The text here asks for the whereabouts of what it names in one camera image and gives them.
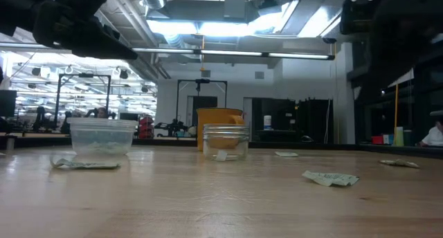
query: paper scrap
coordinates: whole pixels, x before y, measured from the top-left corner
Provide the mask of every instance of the paper scrap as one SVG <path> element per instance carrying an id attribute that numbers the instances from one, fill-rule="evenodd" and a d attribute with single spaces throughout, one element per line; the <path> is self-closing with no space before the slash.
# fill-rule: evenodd
<path id="1" fill-rule="evenodd" d="M 53 168 L 59 168 L 65 165 L 70 169 L 116 169 L 120 166 L 118 163 L 76 163 L 68 161 L 64 158 L 54 163 L 53 157 L 51 157 L 49 161 L 51 162 Z"/>
<path id="2" fill-rule="evenodd" d="M 379 163 L 385 164 L 385 165 L 392 165 L 392 166 L 404 166 L 404 167 L 411 167 L 411 168 L 420 168 L 418 164 L 404 161 L 403 159 L 397 159 L 395 161 L 379 161 Z"/>
<path id="3" fill-rule="evenodd" d="M 275 152 L 275 154 L 281 156 L 281 157 L 296 157 L 298 156 L 295 152 Z"/>
<path id="4" fill-rule="evenodd" d="M 319 185 L 331 186 L 331 185 L 354 185 L 360 178 L 357 176 L 340 174 L 340 173 L 318 173 L 306 171 L 302 174 L 305 178 L 311 179 Z"/>
<path id="5" fill-rule="evenodd" d="M 215 157 L 216 161 L 225 161 L 228 157 L 228 153 L 225 150 L 220 149 L 217 153 L 217 157 Z"/>

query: workbench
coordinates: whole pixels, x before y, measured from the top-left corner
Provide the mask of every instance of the workbench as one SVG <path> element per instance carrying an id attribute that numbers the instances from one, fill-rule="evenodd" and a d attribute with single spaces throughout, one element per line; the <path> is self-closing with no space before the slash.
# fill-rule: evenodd
<path id="1" fill-rule="evenodd" d="M 195 147 L 134 146 L 117 170 L 52 170 L 71 147 L 0 160 L 0 237 L 443 237 L 443 161 L 362 151 L 250 149 L 207 161 Z M 402 158 L 422 168 L 390 167 Z M 325 187 L 311 172 L 360 176 Z"/>

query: clear plastic container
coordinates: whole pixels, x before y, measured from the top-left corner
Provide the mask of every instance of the clear plastic container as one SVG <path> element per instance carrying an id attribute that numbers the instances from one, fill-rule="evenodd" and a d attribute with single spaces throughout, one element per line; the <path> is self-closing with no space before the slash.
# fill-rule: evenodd
<path id="1" fill-rule="evenodd" d="M 102 118 L 68 118 L 72 147 L 79 156 L 125 155 L 132 145 L 137 122 Z"/>
<path id="2" fill-rule="evenodd" d="M 231 161 L 248 154 L 249 126 L 206 124 L 203 129 L 203 153 L 207 159 Z"/>

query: mason jar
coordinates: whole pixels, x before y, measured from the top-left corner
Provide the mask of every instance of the mason jar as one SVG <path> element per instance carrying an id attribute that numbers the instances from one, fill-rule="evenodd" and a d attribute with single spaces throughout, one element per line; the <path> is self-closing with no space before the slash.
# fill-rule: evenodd
<path id="1" fill-rule="evenodd" d="M 206 124 L 203 129 L 203 153 L 207 159 L 232 161 L 248 154 L 249 126 Z"/>

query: orange bucket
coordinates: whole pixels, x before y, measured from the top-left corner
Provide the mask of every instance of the orange bucket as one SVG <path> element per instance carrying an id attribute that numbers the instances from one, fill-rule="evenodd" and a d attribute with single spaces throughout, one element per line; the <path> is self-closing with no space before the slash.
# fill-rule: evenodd
<path id="1" fill-rule="evenodd" d="M 244 125 L 243 111 L 239 109 L 203 108 L 197 109 L 199 115 L 198 139 L 199 151 L 203 151 L 203 127 L 205 124 Z"/>

